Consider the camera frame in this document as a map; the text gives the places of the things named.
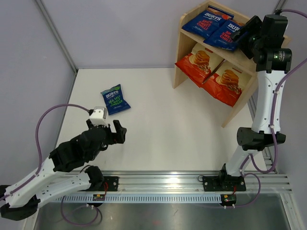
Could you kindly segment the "Burts green blue bag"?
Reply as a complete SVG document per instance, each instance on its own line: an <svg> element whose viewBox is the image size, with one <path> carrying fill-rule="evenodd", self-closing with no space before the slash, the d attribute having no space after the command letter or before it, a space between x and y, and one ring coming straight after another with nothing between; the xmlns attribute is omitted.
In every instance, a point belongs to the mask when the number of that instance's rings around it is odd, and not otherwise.
<svg viewBox="0 0 307 230"><path fill-rule="evenodd" d="M131 108L123 97L121 84L101 92L108 115L115 115Z"/></svg>

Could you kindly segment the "Burts chilli bag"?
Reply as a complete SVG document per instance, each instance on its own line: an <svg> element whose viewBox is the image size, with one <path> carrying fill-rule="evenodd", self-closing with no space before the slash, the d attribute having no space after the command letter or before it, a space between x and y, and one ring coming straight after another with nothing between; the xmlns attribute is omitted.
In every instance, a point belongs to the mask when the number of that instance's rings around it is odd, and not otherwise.
<svg viewBox="0 0 307 230"><path fill-rule="evenodd" d="M240 30L244 25L244 23L229 19L209 38L205 39L204 43L213 47L234 51L237 48L237 43L231 39L231 35Z"/></svg>
<svg viewBox="0 0 307 230"><path fill-rule="evenodd" d="M182 29L207 39L227 20L233 18L233 14L209 5L205 11L183 25Z"/></svg>

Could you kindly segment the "cassava chips bag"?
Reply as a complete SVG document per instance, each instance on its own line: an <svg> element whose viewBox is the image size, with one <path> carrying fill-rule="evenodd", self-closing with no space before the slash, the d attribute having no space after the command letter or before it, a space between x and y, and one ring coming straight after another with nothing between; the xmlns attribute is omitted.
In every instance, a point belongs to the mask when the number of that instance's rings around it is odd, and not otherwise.
<svg viewBox="0 0 307 230"><path fill-rule="evenodd" d="M175 65L197 86L201 87L223 61L224 58L197 43L191 53L184 56Z"/></svg>
<svg viewBox="0 0 307 230"><path fill-rule="evenodd" d="M215 99L233 107L250 79L251 75L226 61L202 87Z"/></svg>

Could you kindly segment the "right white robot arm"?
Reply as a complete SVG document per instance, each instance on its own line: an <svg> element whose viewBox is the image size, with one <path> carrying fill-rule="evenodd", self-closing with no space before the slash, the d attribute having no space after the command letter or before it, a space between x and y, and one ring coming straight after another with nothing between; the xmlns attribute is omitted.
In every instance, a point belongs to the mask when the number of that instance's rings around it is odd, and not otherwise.
<svg viewBox="0 0 307 230"><path fill-rule="evenodd" d="M253 16L231 35L245 56L256 64L258 102L252 126L237 131L238 147L219 171L214 191L245 191L242 173L246 164L254 164L254 156L266 147L276 148L285 142L279 118L284 81L292 62L292 51L282 47L287 26L285 16L269 14L263 20Z"/></svg>

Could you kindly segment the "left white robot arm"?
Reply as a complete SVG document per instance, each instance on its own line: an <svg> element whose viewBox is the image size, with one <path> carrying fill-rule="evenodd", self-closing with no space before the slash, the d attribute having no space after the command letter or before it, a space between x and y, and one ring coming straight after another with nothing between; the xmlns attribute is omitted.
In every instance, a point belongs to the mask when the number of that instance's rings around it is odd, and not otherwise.
<svg viewBox="0 0 307 230"><path fill-rule="evenodd" d="M0 208L2 218L20 221L36 213L47 203L77 191L97 191L105 188L104 176L97 166L89 166L78 175L53 183L57 178L70 173L72 170L93 161L96 156L114 144L125 142L126 128L118 120L113 124L115 132L110 126L94 126L87 121L89 129L73 139L61 143L42 163L39 172L27 184L23 182L15 185L0 187L5 204Z"/></svg>

